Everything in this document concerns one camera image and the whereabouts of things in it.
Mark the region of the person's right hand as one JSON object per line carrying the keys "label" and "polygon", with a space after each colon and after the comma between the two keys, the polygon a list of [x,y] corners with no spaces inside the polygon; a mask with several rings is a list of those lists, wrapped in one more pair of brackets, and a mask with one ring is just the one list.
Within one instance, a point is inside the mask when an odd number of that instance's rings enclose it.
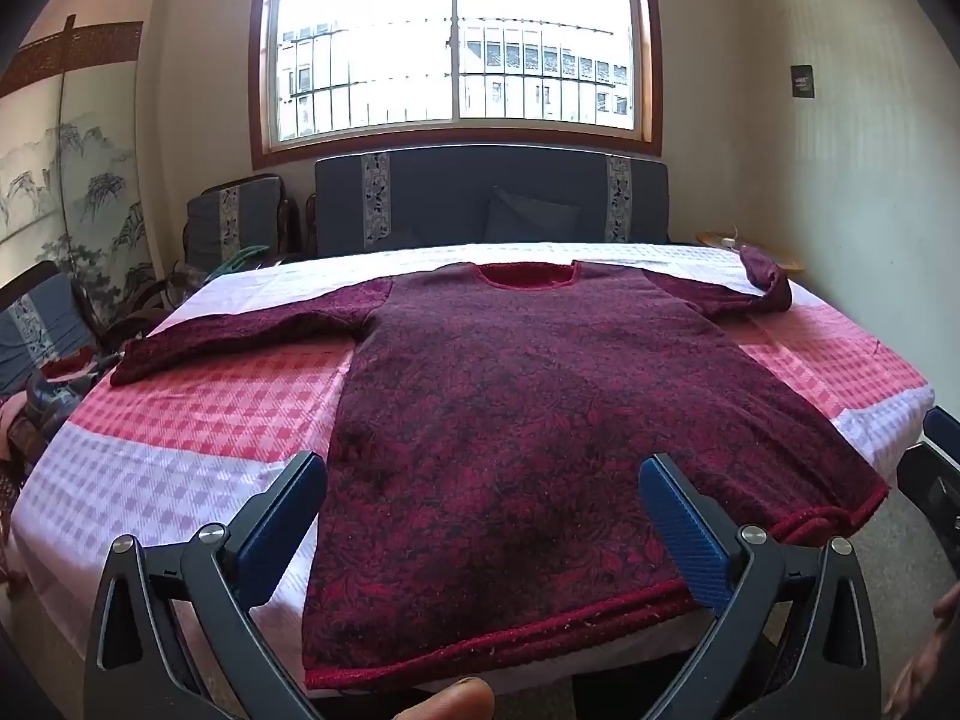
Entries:
{"label": "person's right hand", "polygon": [[932,610],[935,628],[931,634],[931,639],[908,661],[896,678],[895,686],[893,686],[889,700],[884,707],[885,718],[903,717],[911,704],[919,699],[926,686],[934,678],[937,667],[939,667],[940,654],[947,642],[950,624],[952,624],[955,613],[957,613],[959,593],[960,583],[955,583],[935,603],[934,610]]}

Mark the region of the person's left hand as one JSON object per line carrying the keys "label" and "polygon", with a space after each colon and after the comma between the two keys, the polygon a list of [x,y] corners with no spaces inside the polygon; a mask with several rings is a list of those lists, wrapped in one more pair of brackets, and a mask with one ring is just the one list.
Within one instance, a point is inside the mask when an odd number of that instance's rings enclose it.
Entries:
{"label": "person's left hand", "polygon": [[395,720],[491,720],[494,707],[496,697],[490,684],[471,676],[402,710]]}

